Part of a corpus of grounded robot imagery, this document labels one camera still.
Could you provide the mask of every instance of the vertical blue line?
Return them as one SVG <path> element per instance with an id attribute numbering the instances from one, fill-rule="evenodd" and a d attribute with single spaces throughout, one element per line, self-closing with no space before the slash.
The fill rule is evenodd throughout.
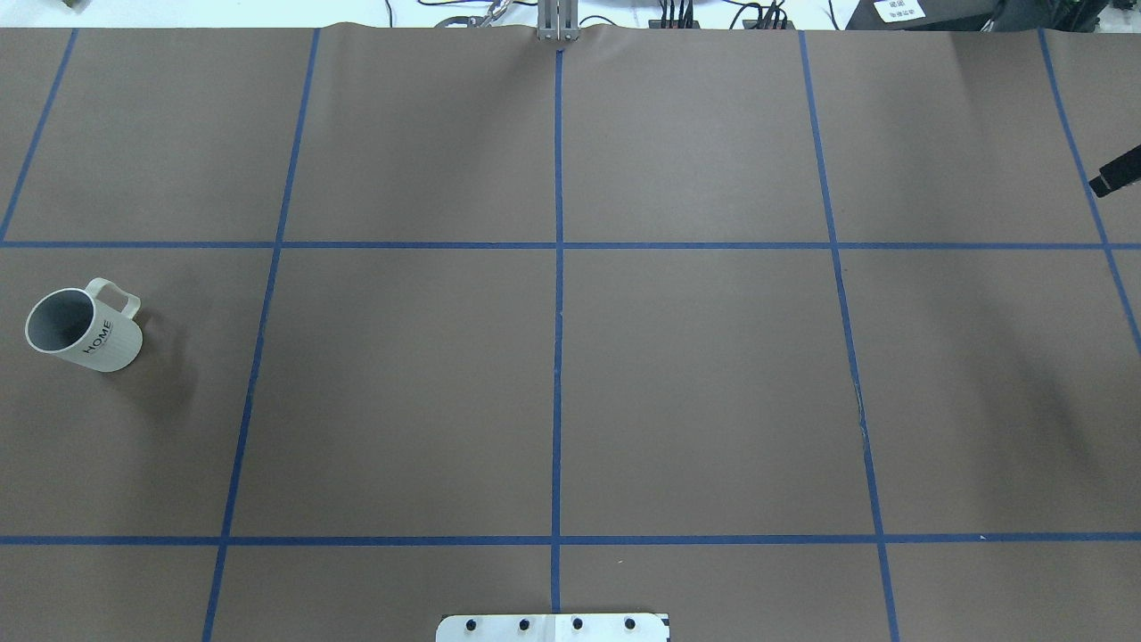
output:
<path id="1" fill-rule="evenodd" d="M 551 416 L 551 612 L 561 610 L 563 535 L 563 49 L 555 52 L 555 391 Z"/>
<path id="2" fill-rule="evenodd" d="M 277 218 L 277 234 L 274 239 L 274 254 L 269 261 L 269 276 L 266 279 L 266 295 L 261 302 L 261 317 L 258 320 L 258 339 L 253 347 L 253 364 L 250 367 L 250 381 L 245 389 L 245 407 L 242 411 L 242 425 L 237 433 L 237 448 L 234 453 L 234 468 L 229 476 L 229 491 L 226 495 L 226 512 L 221 522 L 221 543 L 215 560 L 215 575 L 210 585 L 210 600 L 207 602 L 207 617 L 202 626 L 202 641 L 209 642 L 213 634 L 215 615 L 218 612 L 218 596 L 221 593 L 222 574 L 226 570 L 226 551 L 229 547 L 229 533 L 234 523 L 234 505 L 237 502 L 237 486 L 242 478 L 242 462 L 245 457 L 245 442 L 250 433 L 250 416 L 253 413 L 253 392 L 258 384 L 258 373 L 261 369 L 261 351 L 266 342 L 266 323 L 269 319 L 269 304 L 274 298 L 274 286 L 277 282 L 277 266 L 281 262 L 282 243 L 285 239 L 285 224 L 289 219 L 290 197 L 293 192 L 293 174 L 297 171 L 297 157 L 301 152 L 301 135 L 305 131 L 305 115 L 309 104 L 309 88 L 313 86 L 313 70 L 317 62 L 317 43 L 321 41 L 321 30 L 313 30 L 313 41 L 309 44 L 309 64 L 305 72 L 305 86 L 301 89 L 301 106 L 298 108 L 297 127 L 293 130 L 293 148 L 290 152 L 289 170 L 285 173 L 285 188 L 282 194 L 282 209 Z"/>
<path id="3" fill-rule="evenodd" d="M 1133 316 L 1133 307 L 1130 304 L 1130 296 L 1125 292 L 1125 283 L 1122 282 L 1122 274 L 1117 270 L 1117 259 L 1114 258 L 1114 250 L 1109 246 L 1109 234 L 1106 233 L 1106 225 L 1101 220 L 1101 212 L 1098 210 L 1098 198 L 1094 196 L 1089 182 L 1086 182 L 1085 164 L 1082 163 L 1082 154 L 1077 151 L 1074 131 L 1070 129 L 1069 119 L 1066 116 L 1066 105 L 1062 104 L 1062 94 L 1058 89 L 1058 78 L 1054 75 L 1054 62 L 1050 57 L 1050 47 L 1046 44 L 1046 32 L 1042 27 L 1038 27 L 1038 44 L 1042 47 L 1042 59 L 1046 64 L 1046 76 L 1050 79 L 1050 90 L 1054 95 L 1054 106 L 1058 108 L 1058 117 L 1062 121 L 1062 131 L 1066 132 L 1066 141 L 1070 146 L 1074 165 L 1077 168 L 1077 178 L 1082 181 L 1082 189 L 1085 190 L 1085 200 L 1090 204 L 1090 213 L 1093 216 L 1093 224 L 1098 227 L 1098 236 L 1101 238 L 1101 246 L 1106 252 L 1106 261 L 1109 263 L 1109 273 L 1114 276 L 1117 295 L 1122 299 L 1122 307 L 1125 308 L 1125 319 L 1128 320 L 1130 333 L 1133 334 L 1133 346 L 1141 353 L 1141 332 L 1138 331 L 1136 317 Z"/>
<path id="4" fill-rule="evenodd" d="M 880 580 L 883 584 L 883 602 L 888 611 L 888 632 L 892 642 L 899 641 L 899 623 L 896 618 L 896 596 L 891 586 L 891 568 L 888 564 L 888 545 L 883 537 L 883 517 L 880 512 L 880 491 L 875 481 L 875 463 L 872 460 L 872 439 L 867 432 L 867 414 L 864 409 L 864 391 L 859 382 L 859 364 L 856 361 L 856 342 L 852 340 L 851 316 L 848 312 L 848 291 L 844 287 L 843 268 L 840 263 L 840 242 L 832 213 L 832 193 L 828 188 L 828 171 L 824 163 L 824 143 L 820 139 L 820 121 L 816 112 L 816 95 L 812 91 L 812 71 L 808 59 L 808 40 L 800 35 L 800 57 L 804 67 L 804 90 L 808 94 L 808 113 L 812 121 L 812 140 L 816 144 L 816 169 L 820 178 L 820 196 L 824 200 L 824 217 L 828 226 L 828 242 L 832 245 L 832 270 L 836 279 L 836 295 L 840 300 L 840 318 L 844 328 L 848 348 L 848 368 L 856 392 L 859 409 L 859 430 L 864 440 L 864 473 L 867 478 L 867 495 L 872 503 L 872 523 L 875 527 L 876 550 L 880 554 Z"/>
<path id="5" fill-rule="evenodd" d="M 56 68 L 56 78 L 51 81 L 51 90 L 48 91 L 48 99 L 43 101 L 43 109 L 40 112 L 40 121 L 35 123 L 35 131 L 32 133 L 32 141 L 27 144 L 27 153 L 24 154 L 24 164 L 19 165 L 19 174 L 16 176 L 16 185 L 11 189 L 11 197 L 8 198 L 8 209 L 3 212 L 3 220 L 0 221 L 0 241 L 8 234 L 8 226 L 11 225 L 11 217 L 16 213 L 16 203 L 19 202 L 19 193 L 24 188 L 24 180 L 27 178 L 27 170 L 32 166 L 32 157 L 35 156 L 35 148 L 40 145 L 40 136 L 43 135 L 43 127 L 48 123 L 48 115 L 51 113 L 51 105 L 56 101 L 56 94 L 59 91 L 59 83 L 64 80 L 64 71 L 67 62 L 71 60 L 72 49 L 75 48 L 75 39 L 79 30 L 73 29 L 67 39 L 67 47 L 64 48 L 64 57 Z"/>

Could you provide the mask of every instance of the mug rim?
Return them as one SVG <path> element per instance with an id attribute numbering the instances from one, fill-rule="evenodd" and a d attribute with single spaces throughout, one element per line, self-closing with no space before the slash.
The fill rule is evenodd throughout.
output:
<path id="1" fill-rule="evenodd" d="M 41 349 L 40 347 L 35 346 L 32 342 L 32 336 L 27 332 L 29 327 L 32 325 L 32 316 L 35 315 L 35 311 L 38 309 L 40 309 L 40 306 L 43 304 L 43 302 L 46 300 L 48 300 L 49 298 L 51 298 L 51 296 L 54 296 L 54 295 L 56 295 L 56 294 L 58 294 L 60 292 L 70 292 L 70 291 L 83 292 L 83 295 L 87 296 L 88 302 L 91 303 L 91 320 L 87 325 L 87 330 L 83 331 L 83 334 L 80 335 L 79 339 L 75 340 L 73 343 L 71 343 L 70 346 L 67 346 L 65 348 L 62 348 L 59 350 L 43 350 L 43 349 Z M 35 350 L 37 352 L 42 352 L 43 355 L 59 355 L 60 352 L 67 352 L 68 350 L 71 350 L 73 348 L 75 348 L 76 346 L 83 343 L 83 338 L 86 338 L 87 334 L 91 332 L 91 327 L 95 326 L 95 317 L 96 317 L 95 312 L 96 312 L 97 309 L 98 309 L 98 306 L 95 304 L 95 296 L 91 295 L 91 292 L 88 292 L 83 287 L 59 287 L 58 290 L 46 294 L 43 298 L 41 298 L 39 301 L 37 301 L 35 304 L 32 306 L 32 310 L 27 312 L 27 318 L 24 320 L 24 340 L 27 341 L 27 346 L 32 347 L 33 350 Z"/>

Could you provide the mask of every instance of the white mug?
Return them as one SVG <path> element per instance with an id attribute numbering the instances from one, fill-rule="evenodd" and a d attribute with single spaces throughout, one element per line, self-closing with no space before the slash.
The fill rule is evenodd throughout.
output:
<path id="1" fill-rule="evenodd" d="M 127 296 L 118 310 L 99 300 L 103 287 Z M 40 299 L 27 314 L 24 339 L 35 350 L 100 373 L 114 373 L 135 360 L 143 331 L 135 323 L 139 296 L 106 278 L 91 278 L 82 290 L 64 287 Z"/>

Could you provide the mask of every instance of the white sticker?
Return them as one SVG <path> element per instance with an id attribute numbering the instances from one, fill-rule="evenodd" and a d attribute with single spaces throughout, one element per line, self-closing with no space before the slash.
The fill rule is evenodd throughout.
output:
<path id="1" fill-rule="evenodd" d="M 885 23 L 898 23 L 926 17 L 926 14 L 923 13 L 923 7 L 920 7 L 920 0 L 880 0 L 873 5 Z"/>

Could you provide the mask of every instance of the mug handle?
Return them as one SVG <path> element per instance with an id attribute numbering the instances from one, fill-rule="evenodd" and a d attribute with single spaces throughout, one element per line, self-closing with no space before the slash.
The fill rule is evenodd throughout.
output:
<path id="1" fill-rule="evenodd" d="M 88 283 L 86 287 L 83 287 L 83 291 L 91 294 L 91 298 L 99 298 L 99 292 L 103 291 L 103 287 L 108 285 L 111 286 L 112 290 L 115 290 L 116 292 L 127 296 L 127 306 L 123 307 L 122 309 L 123 316 L 128 318 L 135 318 L 135 315 L 138 312 L 139 307 L 141 307 L 143 301 L 139 300 L 139 296 L 129 292 L 124 292 L 122 287 L 112 283 L 111 281 L 96 276 L 95 278 L 91 278 L 91 282 Z"/>

